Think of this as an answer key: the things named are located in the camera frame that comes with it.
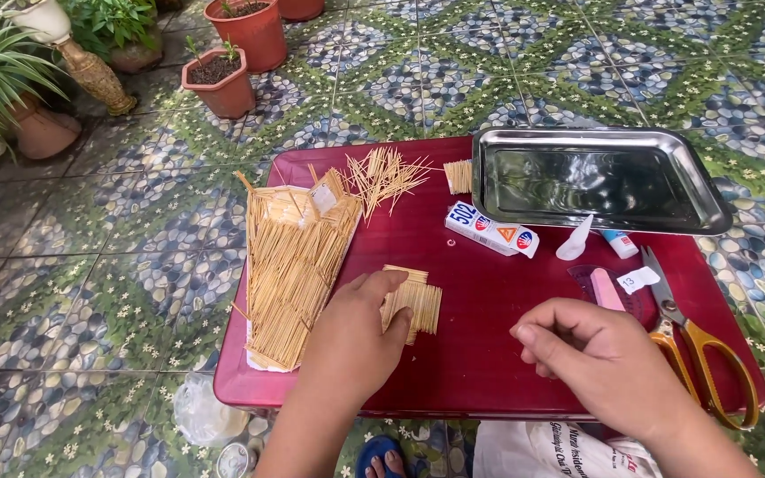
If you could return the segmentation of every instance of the foot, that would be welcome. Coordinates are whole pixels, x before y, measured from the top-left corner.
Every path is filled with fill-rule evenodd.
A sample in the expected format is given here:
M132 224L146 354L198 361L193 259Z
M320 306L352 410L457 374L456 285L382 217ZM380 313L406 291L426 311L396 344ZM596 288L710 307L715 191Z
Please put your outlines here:
M385 464L392 473L401 478L406 478L406 472L403 469L403 459L398 453L388 450L385 453ZM371 466L365 468L365 478L383 478L385 476L385 467L380 457L371 459Z

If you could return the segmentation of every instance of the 502 super glue box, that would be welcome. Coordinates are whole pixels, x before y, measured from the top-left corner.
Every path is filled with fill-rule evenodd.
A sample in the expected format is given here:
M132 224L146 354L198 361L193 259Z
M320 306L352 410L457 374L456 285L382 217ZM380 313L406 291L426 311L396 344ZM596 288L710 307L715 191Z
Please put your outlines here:
M539 236L525 226L494 222L462 201L457 201L447 213L444 227L504 256L521 253L533 258L539 246Z

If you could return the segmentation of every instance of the glue tube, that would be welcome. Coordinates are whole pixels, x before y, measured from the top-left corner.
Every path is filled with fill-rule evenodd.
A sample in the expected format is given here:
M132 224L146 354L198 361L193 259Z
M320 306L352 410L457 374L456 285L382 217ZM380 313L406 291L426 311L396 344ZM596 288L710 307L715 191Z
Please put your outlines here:
M612 231L610 229L602 229L599 231L603 238L610 243L616 254L620 258L633 257L634 254L639 252L639 247L631 241L631 238L622 231Z

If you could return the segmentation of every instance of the metal tray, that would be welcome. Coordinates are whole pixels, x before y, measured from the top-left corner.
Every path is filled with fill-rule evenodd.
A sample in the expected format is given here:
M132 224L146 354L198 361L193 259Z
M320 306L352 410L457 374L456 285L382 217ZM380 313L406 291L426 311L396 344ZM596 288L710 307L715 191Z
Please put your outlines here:
M686 139L657 127L490 127L473 138L473 205L491 220L719 235L727 203Z

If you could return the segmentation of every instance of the blue sandal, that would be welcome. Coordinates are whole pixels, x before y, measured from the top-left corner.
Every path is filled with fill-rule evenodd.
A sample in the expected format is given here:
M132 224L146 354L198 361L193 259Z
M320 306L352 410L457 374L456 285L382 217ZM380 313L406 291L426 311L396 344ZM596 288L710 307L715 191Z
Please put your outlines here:
M403 478L399 474L388 469L388 464L385 462L385 453L388 450L394 450L394 452L400 456L400 459L403 460L403 450L400 449L400 444L397 440L394 440L392 437L388 435L377 435L371 440L368 440L359 451L359 456L356 458L356 476L364 476L365 468L371 466L371 460L374 457L379 457L380 460L382 460L383 468L385 468L385 478Z

